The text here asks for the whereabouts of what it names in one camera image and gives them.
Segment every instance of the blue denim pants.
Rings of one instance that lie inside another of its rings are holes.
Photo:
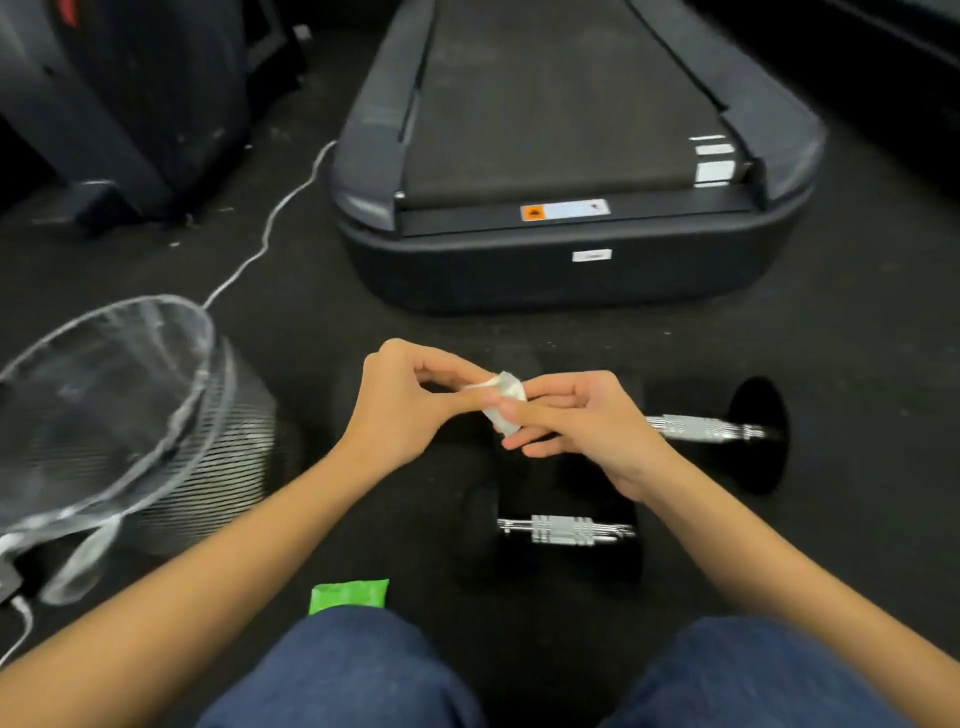
[[[483,728],[416,627],[335,607],[297,624],[198,728]],[[701,619],[601,728],[888,728],[908,723],[822,645],[768,619]]]

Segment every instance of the white cable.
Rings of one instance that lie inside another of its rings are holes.
[[[13,653],[20,649],[21,646],[27,641],[27,638],[30,637],[30,633],[34,631],[34,613],[30,609],[30,604],[27,603],[27,600],[24,599],[21,595],[15,596],[11,599],[11,604],[13,609],[20,613],[20,616],[23,618],[23,634],[20,635],[20,639],[16,641],[16,644],[7,650],[7,654],[3,657],[0,657],[0,668],[3,667],[13,656]]]
[[[323,163],[324,157],[326,157],[326,153],[329,152],[331,149],[333,149],[333,145],[336,143],[337,143],[336,139],[332,139],[326,142],[324,147],[317,154],[317,158],[313,160],[313,168],[310,171],[310,178],[306,182],[301,184],[299,187],[294,189],[292,192],[290,192],[282,200],[280,200],[276,204],[276,207],[274,207],[270,211],[270,215],[267,217],[267,225],[263,229],[263,237],[260,239],[261,240],[260,250],[257,251],[255,254],[251,255],[246,260],[244,260],[243,263],[241,263],[240,267],[237,268],[236,271],[233,273],[233,275],[230,276],[223,283],[221,283],[220,286],[213,293],[210,294],[209,298],[207,298],[206,300],[206,303],[204,303],[204,308],[210,308],[213,302],[217,300],[217,296],[219,296],[221,293],[223,293],[228,288],[230,288],[237,281],[237,279],[239,279],[240,276],[243,275],[243,272],[247,270],[248,265],[253,263],[255,260],[259,260],[261,257],[263,257],[267,253],[267,251],[270,250],[270,233],[274,231],[274,221],[276,217],[279,215],[280,211],[286,207],[287,203],[289,203],[291,200],[297,197],[297,195],[299,195],[304,189],[309,187],[311,184],[313,184],[317,180],[317,175],[320,172],[320,165]]]

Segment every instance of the white tissue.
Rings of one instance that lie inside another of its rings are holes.
[[[527,401],[527,393],[523,390],[523,382],[510,374],[510,372],[500,372],[500,374],[490,381],[485,381],[483,384],[474,384],[468,387],[468,389],[472,389],[473,387],[494,387],[496,391],[504,397],[509,397],[513,400]],[[504,420],[496,407],[489,407],[485,409],[483,413],[487,415],[487,419],[503,433],[504,437],[513,435],[520,430],[520,425],[514,425]]]

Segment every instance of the rubber gym floor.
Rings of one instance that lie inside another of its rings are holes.
[[[316,39],[303,89],[258,124],[241,167],[194,228],[133,227],[80,243],[27,237],[12,224],[3,232],[0,220],[0,357],[115,300],[170,292],[201,301],[256,249],[268,211],[337,135],[376,43],[360,33]],[[683,381],[666,404],[691,412],[722,409],[728,385],[743,377],[771,376],[811,415],[806,449],[778,492],[750,504],[960,656],[960,206],[809,88],[799,91],[828,122],[827,157],[807,215],[749,290],[612,310],[405,313],[353,274],[320,183],[282,213],[272,250],[215,304],[214,318],[320,448],[341,362],[393,336],[480,363],[497,345],[529,344],[551,370],[626,367]],[[453,426],[360,502],[157,725],[192,724],[305,614],[321,582],[389,576],[389,606],[466,678],[493,725],[593,725],[681,626],[729,611],[654,522],[643,524],[647,567],[635,592],[563,574],[486,591],[458,586],[450,529],[487,457],[475,437],[482,425]],[[92,596],[40,610],[32,643],[151,565],[115,555]],[[0,643],[17,629],[13,615],[0,615]]]

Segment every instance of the mesh trash can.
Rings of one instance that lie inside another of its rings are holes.
[[[301,466],[299,431],[186,299],[92,311],[0,373],[0,554],[90,534],[48,603],[85,594],[118,537],[174,555]]]

